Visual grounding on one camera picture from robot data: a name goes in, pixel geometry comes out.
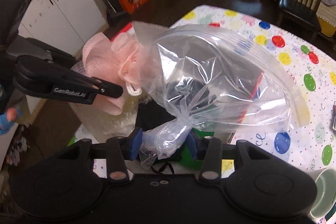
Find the clear zip plastic bag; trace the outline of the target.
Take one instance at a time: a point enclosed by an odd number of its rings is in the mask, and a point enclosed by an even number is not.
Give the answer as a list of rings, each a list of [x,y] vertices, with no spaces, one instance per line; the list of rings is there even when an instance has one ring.
[[[192,129],[277,133],[309,124],[294,80],[272,53],[242,34],[198,24],[133,22],[133,28],[144,47],[142,90],[173,116],[144,133],[144,168],[171,157]]]

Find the pink mesh bath loofah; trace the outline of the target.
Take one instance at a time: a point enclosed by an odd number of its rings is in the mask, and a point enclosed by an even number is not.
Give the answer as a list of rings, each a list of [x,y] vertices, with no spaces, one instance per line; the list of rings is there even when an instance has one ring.
[[[128,32],[120,33],[112,42],[100,32],[86,42],[83,48],[85,74],[123,87],[119,98],[98,95],[93,103],[97,110],[120,115],[127,97],[132,92],[142,93],[143,82],[153,73],[147,54],[136,34]]]

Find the green object in box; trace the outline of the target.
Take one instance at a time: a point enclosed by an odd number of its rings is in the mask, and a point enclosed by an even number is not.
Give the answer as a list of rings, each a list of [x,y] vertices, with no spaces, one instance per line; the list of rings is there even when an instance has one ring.
[[[203,165],[210,139],[214,132],[192,129],[183,143],[179,163],[187,168],[200,170]]]

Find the white cabinet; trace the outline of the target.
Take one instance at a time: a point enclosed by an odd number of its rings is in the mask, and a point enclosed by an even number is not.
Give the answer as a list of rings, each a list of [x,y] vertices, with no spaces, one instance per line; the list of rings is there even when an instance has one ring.
[[[19,25],[19,35],[75,55],[106,26],[95,0],[32,0]]]

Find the balloon print tablecloth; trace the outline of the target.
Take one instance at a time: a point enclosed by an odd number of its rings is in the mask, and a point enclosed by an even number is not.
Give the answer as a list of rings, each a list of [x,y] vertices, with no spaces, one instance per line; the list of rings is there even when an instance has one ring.
[[[302,39],[236,11],[202,5],[170,29],[133,22],[113,40],[97,34],[74,70],[123,86],[94,107],[120,116],[131,95],[157,106],[141,166],[171,162],[192,132],[231,134],[298,168],[312,185],[285,202],[310,223],[335,206],[335,61]]]

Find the pale green ceramic mug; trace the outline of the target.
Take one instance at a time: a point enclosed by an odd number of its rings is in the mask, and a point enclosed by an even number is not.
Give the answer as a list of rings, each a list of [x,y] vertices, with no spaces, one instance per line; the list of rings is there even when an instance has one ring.
[[[329,167],[312,171],[309,176],[317,187],[317,196],[310,210],[311,219],[321,219],[335,205],[336,174],[335,168]]]

